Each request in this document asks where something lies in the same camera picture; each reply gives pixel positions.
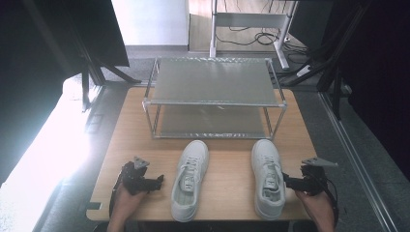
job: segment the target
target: wooden table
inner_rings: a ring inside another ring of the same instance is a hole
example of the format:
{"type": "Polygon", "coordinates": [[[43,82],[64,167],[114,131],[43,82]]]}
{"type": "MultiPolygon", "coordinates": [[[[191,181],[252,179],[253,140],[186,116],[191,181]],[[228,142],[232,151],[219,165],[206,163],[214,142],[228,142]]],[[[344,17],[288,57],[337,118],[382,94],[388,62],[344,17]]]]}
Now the wooden table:
{"type": "MultiPolygon", "coordinates": [[[[101,203],[88,210],[91,220],[108,220],[112,187],[121,167],[138,156],[151,164],[145,178],[164,174],[162,188],[147,195],[132,217],[137,220],[173,220],[171,191],[177,162],[189,139],[154,139],[142,107],[145,88],[131,88],[125,99],[90,202],[101,203]]],[[[278,128],[275,145],[281,156],[282,171],[301,177],[301,161],[316,156],[295,97],[283,91],[288,108],[278,128]]],[[[209,166],[202,182],[195,220],[260,220],[254,211],[254,175],[250,154],[256,140],[204,139],[209,148],[209,166]]],[[[286,189],[286,203],[279,219],[308,218],[292,189],[286,189]]]]}

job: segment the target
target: person's right hand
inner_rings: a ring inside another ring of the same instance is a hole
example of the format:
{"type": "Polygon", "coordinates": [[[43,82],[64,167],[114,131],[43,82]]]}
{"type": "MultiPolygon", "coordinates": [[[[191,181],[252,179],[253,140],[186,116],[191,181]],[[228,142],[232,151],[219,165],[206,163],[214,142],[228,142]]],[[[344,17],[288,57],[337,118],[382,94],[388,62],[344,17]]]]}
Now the person's right hand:
{"type": "Polygon", "coordinates": [[[320,232],[335,231],[332,202],[326,192],[322,191],[314,196],[297,190],[295,190],[295,193],[304,204],[305,210],[320,232]]]}

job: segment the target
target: white shoe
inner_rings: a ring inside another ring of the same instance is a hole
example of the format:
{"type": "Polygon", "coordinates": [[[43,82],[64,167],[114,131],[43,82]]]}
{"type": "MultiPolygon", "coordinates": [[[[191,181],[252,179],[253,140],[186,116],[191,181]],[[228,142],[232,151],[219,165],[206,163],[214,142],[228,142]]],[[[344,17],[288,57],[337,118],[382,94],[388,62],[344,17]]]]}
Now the white shoe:
{"type": "Polygon", "coordinates": [[[187,222],[194,218],[208,160],[208,147],[204,142],[194,140],[185,148],[178,162],[171,194],[171,214],[174,219],[187,222]]]}
{"type": "Polygon", "coordinates": [[[263,219],[278,219],[285,202],[280,156],[275,145],[261,139],[253,145],[252,169],[255,174],[255,211],[263,219]]]}

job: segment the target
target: metal stand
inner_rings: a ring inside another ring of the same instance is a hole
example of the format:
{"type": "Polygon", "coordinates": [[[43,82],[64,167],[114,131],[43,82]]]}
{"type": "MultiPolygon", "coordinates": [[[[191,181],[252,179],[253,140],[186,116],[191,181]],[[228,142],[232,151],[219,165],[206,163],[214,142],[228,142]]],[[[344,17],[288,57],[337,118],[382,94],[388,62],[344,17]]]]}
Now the metal stand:
{"type": "Polygon", "coordinates": [[[209,56],[217,56],[217,27],[261,27],[280,28],[279,40],[274,42],[274,47],[284,70],[289,69],[289,65],[282,51],[284,39],[289,29],[290,20],[295,10],[297,1],[290,3],[287,14],[243,14],[243,13],[218,13],[218,0],[212,1],[212,32],[209,56]]]}

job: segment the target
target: hand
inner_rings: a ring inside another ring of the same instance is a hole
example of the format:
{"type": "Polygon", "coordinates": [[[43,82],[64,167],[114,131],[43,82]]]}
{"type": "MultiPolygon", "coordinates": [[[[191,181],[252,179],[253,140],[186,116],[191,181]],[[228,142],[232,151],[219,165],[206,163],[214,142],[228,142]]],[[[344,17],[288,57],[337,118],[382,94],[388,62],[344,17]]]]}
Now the hand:
{"type": "Polygon", "coordinates": [[[304,204],[307,214],[314,221],[319,232],[335,231],[332,202],[326,192],[322,191],[314,196],[297,190],[295,190],[295,193],[304,204]]]}
{"type": "Polygon", "coordinates": [[[114,208],[112,209],[107,232],[123,231],[127,219],[135,213],[139,203],[146,194],[147,192],[143,191],[136,195],[131,195],[124,187],[123,183],[121,183],[115,194],[114,208]]]}

